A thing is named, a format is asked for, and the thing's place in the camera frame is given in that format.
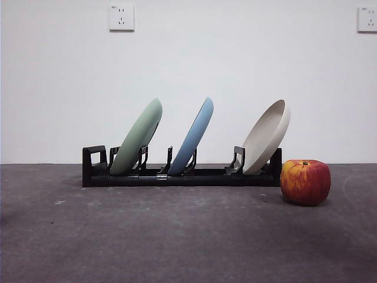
dish rack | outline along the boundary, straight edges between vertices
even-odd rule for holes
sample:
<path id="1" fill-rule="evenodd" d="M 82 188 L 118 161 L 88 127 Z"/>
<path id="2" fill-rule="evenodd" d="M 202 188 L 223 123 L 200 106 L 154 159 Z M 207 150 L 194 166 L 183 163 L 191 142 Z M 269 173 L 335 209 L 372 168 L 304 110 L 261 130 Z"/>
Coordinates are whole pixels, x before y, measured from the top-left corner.
<path id="1" fill-rule="evenodd" d="M 265 164 L 257 175 L 244 175 L 245 149 L 234 147 L 233 161 L 224 167 L 212 164 L 197 164 L 197 149 L 191 162 L 180 175 L 168 175 L 173 147 L 167 150 L 167 163 L 163 167 L 147 164 L 148 147 L 138 151 L 138 161 L 134 168 L 123 175 L 111 175 L 110 167 L 119 147 L 110 149 L 110 162 L 107 163 L 105 146 L 84 147 L 82 149 L 82 186 L 83 187 L 143 187 L 143 186 L 280 186 L 282 171 L 282 149 L 278 148 L 270 162 Z M 100 162 L 92 164 L 91 155 L 100 153 Z"/>

blue plate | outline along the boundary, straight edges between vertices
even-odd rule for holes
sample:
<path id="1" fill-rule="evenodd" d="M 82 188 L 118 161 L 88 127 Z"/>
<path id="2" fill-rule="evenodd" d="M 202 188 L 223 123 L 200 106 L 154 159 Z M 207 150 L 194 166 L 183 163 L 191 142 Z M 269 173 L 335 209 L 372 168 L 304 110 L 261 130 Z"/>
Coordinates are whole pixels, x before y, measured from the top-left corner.
<path id="1" fill-rule="evenodd" d="M 188 131 L 176 158 L 170 166 L 168 171 L 169 175 L 179 175 L 183 172 L 185 166 L 198 146 L 201 137 L 206 131 L 206 128 L 211 120 L 212 113 L 213 102 L 209 97 L 207 97 L 198 115 L 196 116 L 191 129 Z"/>

green plate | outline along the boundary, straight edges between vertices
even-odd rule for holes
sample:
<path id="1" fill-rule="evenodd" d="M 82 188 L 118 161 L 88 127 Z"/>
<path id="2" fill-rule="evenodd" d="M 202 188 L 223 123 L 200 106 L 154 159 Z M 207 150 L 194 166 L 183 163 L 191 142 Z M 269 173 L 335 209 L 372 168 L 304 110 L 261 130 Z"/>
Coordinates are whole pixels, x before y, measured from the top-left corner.
<path id="1" fill-rule="evenodd" d="M 163 106 L 156 98 L 136 120 L 115 156 L 110 174 L 120 175 L 130 171 L 138 160 L 139 148 L 147 146 L 161 120 Z"/>

white plate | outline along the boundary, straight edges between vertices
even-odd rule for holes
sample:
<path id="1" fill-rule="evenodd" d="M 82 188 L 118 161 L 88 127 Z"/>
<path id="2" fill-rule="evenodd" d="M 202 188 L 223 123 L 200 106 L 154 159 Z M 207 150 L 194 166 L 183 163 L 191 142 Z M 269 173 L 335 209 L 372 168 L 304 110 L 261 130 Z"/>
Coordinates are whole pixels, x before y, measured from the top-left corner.
<path id="1" fill-rule="evenodd" d="M 290 120 L 284 100 L 278 100 L 263 113 L 247 136 L 243 173 L 254 175 L 267 163 L 283 140 Z"/>

white wall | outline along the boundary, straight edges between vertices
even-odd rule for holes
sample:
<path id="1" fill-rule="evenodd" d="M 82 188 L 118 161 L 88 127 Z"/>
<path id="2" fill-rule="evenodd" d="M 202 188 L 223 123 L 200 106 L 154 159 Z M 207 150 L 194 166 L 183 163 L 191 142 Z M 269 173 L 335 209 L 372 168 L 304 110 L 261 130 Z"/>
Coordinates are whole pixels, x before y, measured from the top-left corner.
<path id="1" fill-rule="evenodd" d="M 199 162 L 229 162 L 259 116 L 292 111 L 283 158 L 377 162 L 377 34 L 356 32 L 372 0 L 136 0 L 135 32 L 110 33 L 122 1 L 1 2 L 1 162 L 80 163 L 121 144 L 154 97 L 151 162 L 175 153 L 206 96 Z"/>

